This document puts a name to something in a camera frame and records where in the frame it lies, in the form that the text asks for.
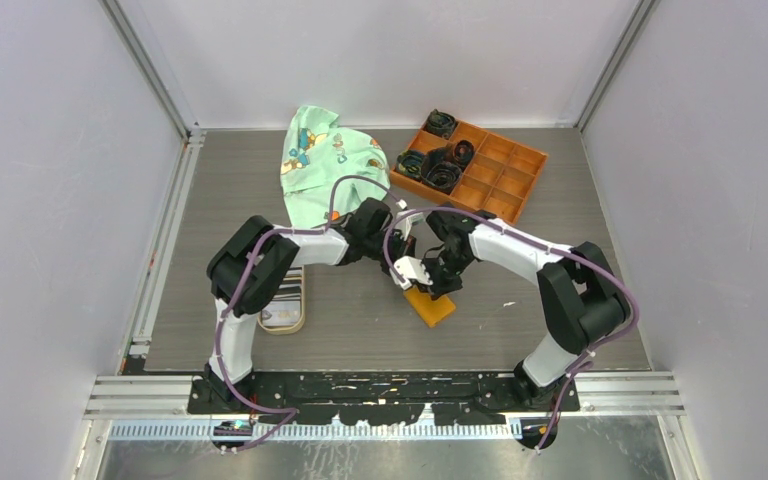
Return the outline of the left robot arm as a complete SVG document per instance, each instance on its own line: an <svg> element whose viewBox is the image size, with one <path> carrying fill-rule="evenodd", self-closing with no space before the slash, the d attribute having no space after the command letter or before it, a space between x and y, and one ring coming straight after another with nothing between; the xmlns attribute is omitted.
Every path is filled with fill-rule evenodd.
<svg viewBox="0 0 768 480"><path fill-rule="evenodd" d="M249 218L206 270L217 320L205 379L215 403L229 413L250 403L252 388L244 379L253 371L256 319L279 293L290 270L344 266L367 258L389 274L387 261L413 254L415 244L408 229L396 225L390 207L375 199L312 229L277 226L261 215Z"/></svg>

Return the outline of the beige oval card tray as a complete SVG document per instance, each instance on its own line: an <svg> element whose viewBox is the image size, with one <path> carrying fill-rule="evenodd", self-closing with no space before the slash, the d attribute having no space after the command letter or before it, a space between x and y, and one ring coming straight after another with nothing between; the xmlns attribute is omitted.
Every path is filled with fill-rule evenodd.
<svg viewBox="0 0 768 480"><path fill-rule="evenodd" d="M258 325L271 335L290 335L305 323L305 272L303 267L291 268L277 293L260 312Z"/></svg>

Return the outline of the orange leather card holder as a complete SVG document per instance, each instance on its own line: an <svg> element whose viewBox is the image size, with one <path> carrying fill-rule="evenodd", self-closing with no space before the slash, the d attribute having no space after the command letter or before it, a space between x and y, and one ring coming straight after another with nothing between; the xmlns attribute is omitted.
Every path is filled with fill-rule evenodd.
<svg viewBox="0 0 768 480"><path fill-rule="evenodd" d="M456 311L455 303L446 295L434 300L430 294L412 287L405 290L403 296L429 328L435 328Z"/></svg>

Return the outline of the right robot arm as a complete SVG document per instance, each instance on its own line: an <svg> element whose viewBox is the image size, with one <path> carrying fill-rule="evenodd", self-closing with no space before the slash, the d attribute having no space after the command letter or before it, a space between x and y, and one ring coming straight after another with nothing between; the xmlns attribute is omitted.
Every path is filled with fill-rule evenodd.
<svg viewBox="0 0 768 480"><path fill-rule="evenodd" d="M424 290L432 299L461 289L461 276L475 261L499 265L537 286L547 334L514 369L516 400L527 410L550 402L554 385L632 314L605 255L591 242L551 245L487 212L451 207L429 214L427 222L442 242L422 260L431 281Z"/></svg>

